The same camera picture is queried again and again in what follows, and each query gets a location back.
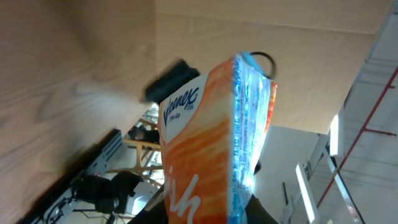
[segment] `black loop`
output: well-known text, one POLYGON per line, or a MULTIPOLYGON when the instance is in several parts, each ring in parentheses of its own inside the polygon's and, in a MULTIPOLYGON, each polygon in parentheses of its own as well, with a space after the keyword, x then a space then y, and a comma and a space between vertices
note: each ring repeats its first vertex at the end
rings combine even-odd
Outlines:
POLYGON ((261 56, 264 56, 266 59, 268 59, 268 61, 271 63, 271 69, 269 71, 268 77, 266 76, 266 78, 275 79, 276 63, 275 63, 274 59, 269 54, 264 53, 264 52, 251 52, 250 55, 261 55, 261 56))

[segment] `wooden chair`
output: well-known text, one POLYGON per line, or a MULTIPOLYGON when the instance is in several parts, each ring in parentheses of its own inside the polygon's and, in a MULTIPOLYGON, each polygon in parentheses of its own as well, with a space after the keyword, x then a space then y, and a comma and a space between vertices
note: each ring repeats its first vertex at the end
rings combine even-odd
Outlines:
MULTIPOLYGON (((156 127, 155 123, 152 123, 150 121, 146 121, 144 119, 140 119, 139 122, 141 122, 143 125, 150 126, 151 130, 154 130, 156 127)), ((156 185, 156 186, 161 186, 160 183, 156 182, 155 180, 152 180, 149 176, 144 175, 143 172, 145 171, 152 171, 152 170, 159 170, 163 169, 162 166, 150 166, 150 167, 143 167, 142 162, 145 159, 145 157, 151 152, 151 151, 158 151, 160 152, 160 145, 159 144, 154 144, 151 142, 144 142, 144 141, 137 141, 137 140, 131 140, 131 139, 123 139, 124 143, 128 144, 128 147, 131 148, 131 146, 135 146, 137 149, 137 163, 133 168, 123 168, 123 169, 113 169, 113 170, 108 170, 106 173, 111 174, 111 173, 118 173, 121 171, 129 171, 133 172, 136 174, 139 174, 143 179, 148 180, 150 183, 156 185)))

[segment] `cardboard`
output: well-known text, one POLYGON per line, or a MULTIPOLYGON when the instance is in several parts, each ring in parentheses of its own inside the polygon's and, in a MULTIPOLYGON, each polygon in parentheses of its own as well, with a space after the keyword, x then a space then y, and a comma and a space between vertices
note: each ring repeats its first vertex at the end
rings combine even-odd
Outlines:
POLYGON ((391 1, 317 2, 157 1, 157 69, 183 58, 207 72, 236 52, 267 52, 278 66, 271 124, 327 133, 391 1))

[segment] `kleenex logo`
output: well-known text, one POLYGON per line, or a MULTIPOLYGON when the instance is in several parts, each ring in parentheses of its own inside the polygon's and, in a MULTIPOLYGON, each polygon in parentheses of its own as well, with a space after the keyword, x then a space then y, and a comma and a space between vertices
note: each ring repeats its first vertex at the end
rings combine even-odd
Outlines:
POLYGON ((184 95, 180 95, 175 98, 174 101, 170 98, 169 101, 169 106, 167 109, 163 112, 163 120, 164 120, 164 126, 167 124, 167 118, 171 114, 171 112, 178 108, 179 106, 184 106, 185 110, 191 110, 193 109, 193 103, 195 100, 197 100, 198 93, 197 91, 199 90, 199 87, 197 87, 195 90, 187 90, 184 95))

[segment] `wooden surface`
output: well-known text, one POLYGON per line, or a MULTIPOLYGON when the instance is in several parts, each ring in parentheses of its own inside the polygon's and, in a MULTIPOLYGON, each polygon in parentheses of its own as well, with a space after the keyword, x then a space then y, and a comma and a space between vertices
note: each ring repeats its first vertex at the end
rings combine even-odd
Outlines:
POLYGON ((155 75, 151 0, 0 2, 0 223, 110 128, 145 111, 155 75))

